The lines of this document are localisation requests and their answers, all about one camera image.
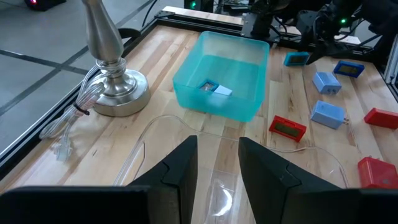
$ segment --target gray floor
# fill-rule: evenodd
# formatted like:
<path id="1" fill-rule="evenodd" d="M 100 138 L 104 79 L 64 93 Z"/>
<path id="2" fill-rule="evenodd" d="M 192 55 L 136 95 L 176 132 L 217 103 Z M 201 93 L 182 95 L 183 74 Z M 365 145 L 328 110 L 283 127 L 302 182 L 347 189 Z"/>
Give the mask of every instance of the gray floor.
<path id="1" fill-rule="evenodd" d="M 103 2 L 118 27 L 140 29 L 152 1 Z M 86 47 L 81 4 L 67 0 L 35 12 L 22 0 L 0 0 L 0 153 L 82 81 L 84 71 L 72 67 L 93 66 L 89 52 L 77 54 Z M 183 0 L 159 0 L 147 21 L 165 6 L 182 7 Z"/>

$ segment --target black metal frame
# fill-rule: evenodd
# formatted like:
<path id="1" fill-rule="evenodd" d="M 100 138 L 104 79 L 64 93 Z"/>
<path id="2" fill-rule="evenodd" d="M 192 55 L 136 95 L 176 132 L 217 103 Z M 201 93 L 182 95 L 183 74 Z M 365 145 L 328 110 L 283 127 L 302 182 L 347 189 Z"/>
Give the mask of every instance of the black metal frame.
<path id="1" fill-rule="evenodd" d="M 243 26 L 238 24 L 231 24 L 227 22 L 212 21 L 209 19 L 201 19 L 191 16 L 177 15 L 173 12 L 160 11 L 155 18 L 141 29 L 141 36 L 132 37 L 124 44 L 125 57 L 132 51 L 156 26 L 169 26 L 179 29 L 194 30 L 197 32 L 213 31 L 222 34 L 241 36 Z M 282 33 L 278 46 L 297 49 L 299 47 L 299 35 Z M 346 44 L 347 48 L 355 47 L 354 44 Z M 313 44 L 308 46 L 308 51 L 315 48 Z M 369 54 L 363 54 L 364 51 L 371 50 L 370 47 L 361 47 L 354 51 L 350 58 L 372 62 L 372 57 Z M 382 73 L 379 65 L 376 68 Z M 0 180 L 3 179 L 18 163 L 25 158 L 31 150 L 41 141 L 39 139 L 40 131 L 49 122 L 60 117 L 65 108 L 71 105 L 77 98 L 80 85 L 76 86 L 69 94 L 67 94 L 60 102 L 58 102 L 49 112 L 41 117 L 32 127 L 30 127 L 22 136 L 15 140 L 5 151 L 0 153 Z M 394 96 L 398 94 L 392 85 L 387 84 Z"/>

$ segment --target lamp base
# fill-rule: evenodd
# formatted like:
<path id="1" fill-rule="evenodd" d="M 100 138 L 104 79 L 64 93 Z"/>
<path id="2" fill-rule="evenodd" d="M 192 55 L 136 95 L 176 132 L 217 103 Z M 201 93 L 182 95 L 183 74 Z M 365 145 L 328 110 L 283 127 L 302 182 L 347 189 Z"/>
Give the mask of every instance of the lamp base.
<path id="1" fill-rule="evenodd" d="M 95 83 L 103 82 L 107 89 L 94 104 L 94 110 L 105 116 L 129 116 L 143 109 L 150 100 L 150 90 L 146 77 L 126 69 L 117 78 L 100 78 Z"/>

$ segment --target wooden table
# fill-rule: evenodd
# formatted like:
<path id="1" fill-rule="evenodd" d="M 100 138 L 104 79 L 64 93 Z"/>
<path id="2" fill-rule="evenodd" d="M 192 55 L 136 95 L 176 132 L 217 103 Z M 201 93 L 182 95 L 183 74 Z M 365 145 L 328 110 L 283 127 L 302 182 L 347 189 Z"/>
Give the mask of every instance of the wooden table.
<path id="1" fill-rule="evenodd" d="M 241 23 L 239 18 L 206 12 L 174 7 L 164 10 Z M 127 68 L 139 70 L 148 79 L 152 93 L 149 104 L 141 112 L 125 118 L 101 116 L 94 111 L 90 116 L 81 117 L 70 133 L 75 150 L 68 162 L 56 161 L 50 147 L 52 141 L 42 141 L 2 180 L 0 190 L 23 185 L 111 185 L 144 128 L 162 114 L 174 114 L 198 130 L 231 138 L 247 136 L 259 144 L 278 149 L 323 148 L 342 164 L 348 187 L 360 186 L 356 166 L 365 156 L 398 165 L 398 132 L 370 126 L 363 120 L 373 107 L 398 112 L 398 104 L 371 63 L 359 62 L 366 69 L 358 78 L 337 75 L 343 86 L 337 95 L 321 95 L 312 83 L 313 75 L 317 70 L 333 71 L 338 61 L 323 57 L 309 66 L 285 67 L 285 55 L 293 50 L 274 48 L 268 61 L 266 99 L 251 122 L 240 123 L 181 108 L 175 97 L 172 77 L 199 35 L 189 30 L 156 27 L 126 57 Z M 343 107 L 349 124 L 334 130 L 310 121 L 310 112 L 318 100 Z M 268 131 L 276 114 L 308 127 L 299 143 Z M 225 162 L 222 158 L 228 159 L 220 153 L 212 156 L 216 156 L 211 158 L 214 167 Z"/>

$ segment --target blue block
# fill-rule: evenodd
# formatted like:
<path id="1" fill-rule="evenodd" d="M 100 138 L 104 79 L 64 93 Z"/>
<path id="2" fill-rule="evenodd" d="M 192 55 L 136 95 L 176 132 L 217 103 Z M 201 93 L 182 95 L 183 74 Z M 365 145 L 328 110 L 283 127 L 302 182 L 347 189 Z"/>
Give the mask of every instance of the blue block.
<path id="1" fill-rule="evenodd" d="M 335 74 L 347 75 L 350 77 L 357 78 L 365 69 L 364 65 L 353 63 L 353 62 L 345 62 L 339 61 L 334 69 Z"/>
<path id="2" fill-rule="evenodd" d="M 304 66 L 310 57 L 308 52 L 290 52 L 287 53 L 284 65 L 285 66 L 294 66 L 301 65 Z"/>
<path id="3" fill-rule="evenodd" d="M 321 94 L 337 94 L 341 89 L 340 83 L 330 72 L 316 72 L 312 81 Z"/>
<path id="4" fill-rule="evenodd" d="M 338 129 L 344 122 L 344 109 L 318 100 L 312 109 L 311 120 Z"/>

